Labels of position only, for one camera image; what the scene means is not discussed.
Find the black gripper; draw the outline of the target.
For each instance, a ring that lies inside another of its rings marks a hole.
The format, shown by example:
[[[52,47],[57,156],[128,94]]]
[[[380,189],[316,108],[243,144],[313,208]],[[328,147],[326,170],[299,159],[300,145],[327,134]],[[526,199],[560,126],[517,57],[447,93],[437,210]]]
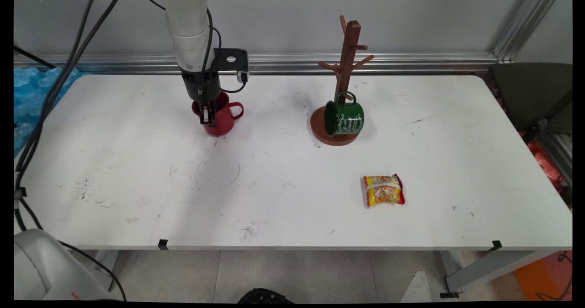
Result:
[[[217,126],[217,106],[213,101],[221,94],[219,73],[216,70],[196,72],[181,68],[181,76],[189,97],[199,104],[200,124]]]

